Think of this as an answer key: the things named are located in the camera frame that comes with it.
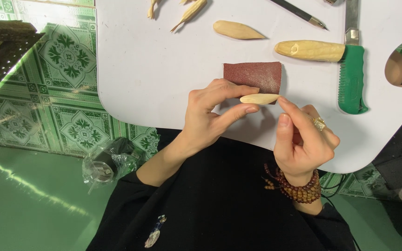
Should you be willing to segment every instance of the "gold ring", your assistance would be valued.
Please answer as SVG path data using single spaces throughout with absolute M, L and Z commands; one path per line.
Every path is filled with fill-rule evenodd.
M 325 124 L 325 121 L 321 119 L 320 117 L 313 118 L 313 124 L 321 132 L 327 125 Z

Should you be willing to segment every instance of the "brown sandpaper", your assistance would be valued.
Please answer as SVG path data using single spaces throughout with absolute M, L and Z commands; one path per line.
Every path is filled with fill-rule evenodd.
M 237 85 L 260 88 L 259 93 L 279 94 L 282 79 L 282 64 L 237 63 L 223 64 L 223 77 Z

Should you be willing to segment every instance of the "embroidered patch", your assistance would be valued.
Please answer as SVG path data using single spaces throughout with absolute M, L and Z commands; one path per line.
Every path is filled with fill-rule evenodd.
M 145 242 L 145 248 L 151 248 L 156 243 L 161 233 L 160 229 L 166 220 L 167 218 L 165 217 L 165 214 L 158 217 L 158 222 Z

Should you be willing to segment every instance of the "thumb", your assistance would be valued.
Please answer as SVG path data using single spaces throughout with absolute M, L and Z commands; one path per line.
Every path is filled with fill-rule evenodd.
M 231 109 L 227 110 L 217 120 L 217 125 L 226 130 L 231 124 L 237 122 L 240 118 L 246 116 L 246 114 L 258 112 L 260 107 L 256 104 L 239 104 Z
M 278 160 L 286 160 L 294 155 L 293 135 L 294 124 L 293 120 L 287 113 L 280 114 L 277 126 L 277 140 L 274 146 L 274 156 Z

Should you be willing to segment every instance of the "white cutting board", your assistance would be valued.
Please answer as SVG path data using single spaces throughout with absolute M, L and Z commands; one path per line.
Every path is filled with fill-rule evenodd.
M 176 33 L 170 30 L 188 5 L 162 0 L 157 20 L 147 19 L 148 0 L 97 2 L 98 92 L 105 109 L 126 123 L 181 129 L 190 90 L 222 77 L 222 63 L 274 62 L 283 65 L 281 94 L 298 106 L 313 104 L 341 138 L 335 158 L 321 169 L 354 172 L 370 163 L 402 124 L 402 88 L 384 75 L 389 55 L 402 43 L 402 1 L 360 0 L 360 37 L 365 54 L 364 102 L 369 111 L 349 115 L 337 104 L 339 64 L 288 58 L 273 51 L 286 40 L 343 43 L 345 4 L 289 0 L 322 20 L 321 30 L 270 0 L 209 0 Z M 253 27 L 268 39 L 239 41 L 216 34 L 212 25 L 229 20 Z M 222 113 L 238 103 L 217 106 Z M 225 137 L 273 149 L 278 105 L 232 125 Z

